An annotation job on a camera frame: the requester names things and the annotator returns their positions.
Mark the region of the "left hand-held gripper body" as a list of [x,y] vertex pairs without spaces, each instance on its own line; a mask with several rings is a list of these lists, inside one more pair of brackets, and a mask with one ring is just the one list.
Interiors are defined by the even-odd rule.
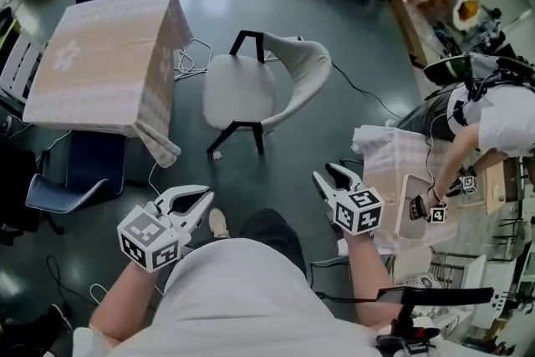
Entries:
[[148,273],[179,261],[197,227],[197,205],[174,208],[176,196],[137,206],[117,227],[120,249]]

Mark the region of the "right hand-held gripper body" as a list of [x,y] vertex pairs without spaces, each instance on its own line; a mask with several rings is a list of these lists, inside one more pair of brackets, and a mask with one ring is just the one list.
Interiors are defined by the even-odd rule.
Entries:
[[385,202],[374,187],[327,191],[332,222],[352,236],[372,232],[381,224]]

